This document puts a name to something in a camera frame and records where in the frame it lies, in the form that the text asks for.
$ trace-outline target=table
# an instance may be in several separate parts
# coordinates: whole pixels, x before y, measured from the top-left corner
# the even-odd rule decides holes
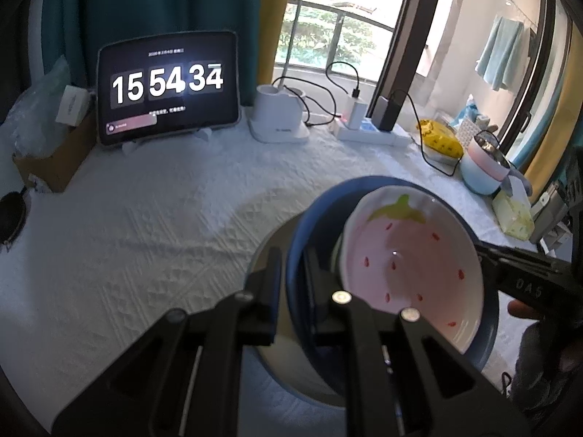
[[[333,185],[364,175],[415,182],[456,208],[484,240],[530,247],[499,230],[487,200],[418,148],[337,141],[255,141],[242,122],[206,142],[185,134],[130,155],[94,149],[63,194],[32,193],[24,231],[0,254],[0,365],[47,429],[164,311],[212,307],[242,287],[257,246]],[[501,319],[486,375],[513,370],[527,321]],[[282,389],[245,353],[240,435],[343,435],[343,412]]]

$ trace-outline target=black robotic device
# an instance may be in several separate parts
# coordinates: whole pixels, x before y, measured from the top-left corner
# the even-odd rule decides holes
[[[475,245],[485,281],[544,314],[544,327],[552,329],[544,344],[548,373],[583,322],[582,168],[583,150],[577,150],[567,169],[571,263]],[[281,251],[272,249],[266,269],[251,273],[244,291],[214,309],[192,315],[168,311],[60,413],[52,435],[174,437],[181,426],[185,436],[237,435],[242,348],[273,343],[281,261]],[[310,246],[298,280],[305,282],[315,342],[345,353],[348,436],[531,435],[527,419],[416,309],[398,315],[371,309],[342,291]]]

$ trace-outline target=tissue box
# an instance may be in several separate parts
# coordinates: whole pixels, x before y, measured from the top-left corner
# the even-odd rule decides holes
[[[503,233],[523,241],[531,237],[535,223],[528,205],[509,197],[501,190],[492,201],[492,207]]]
[[[69,181],[97,141],[95,112],[89,112],[83,121],[65,138],[65,141],[47,158],[32,156],[12,160],[27,187],[33,188],[31,175],[42,180],[53,192],[64,192]]]

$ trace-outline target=clock digit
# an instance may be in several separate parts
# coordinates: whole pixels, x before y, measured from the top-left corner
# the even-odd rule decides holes
[[[188,72],[190,72],[192,74],[192,78],[195,80],[195,82],[198,82],[197,84],[195,84],[194,82],[190,82],[188,85],[191,88],[191,90],[194,90],[195,92],[198,92],[199,90],[202,90],[203,88],[205,88],[205,68],[203,66],[201,66],[200,64],[194,64],[189,70]]]
[[[215,67],[211,71],[209,76],[206,78],[206,85],[221,88],[221,86],[223,85],[223,82],[224,82],[223,79],[220,78],[221,70],[222,70],[222,67]]]
[[[144,95],[144,84],[141,83],[139,80],[135,80],[136,78],[142,78],[144,76],[143,72],[136,72],[135,74],[130,74],[128,78],[128,98],[132,101],[136,101],[141,99],[142,95]],[[133,89],[137,88],[138,91],[136,93],[133,92]]]
[[[186,82],[180,78],[180,66],[172,69],[166,88],[173,88],[177,94],[186,89]]]
[[[150,72],[150,93],[154,97],[161,96],[166,90],[166,81],[162,77],[156,77],[157,75],[163,75],[163,68],[154,68]]]
[[[119,105],[124,103],[124,95],[122,93],[122,85],[124,84],[124,77],[120,75],[116,80],[113,82],[113,88],[117,87],[117,102]]]

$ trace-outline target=tablet screen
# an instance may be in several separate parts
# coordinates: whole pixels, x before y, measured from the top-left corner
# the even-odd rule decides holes
[[[237,36],[192,31],[107,45],[97,62],[102,144],[232,125],[239,116]]]

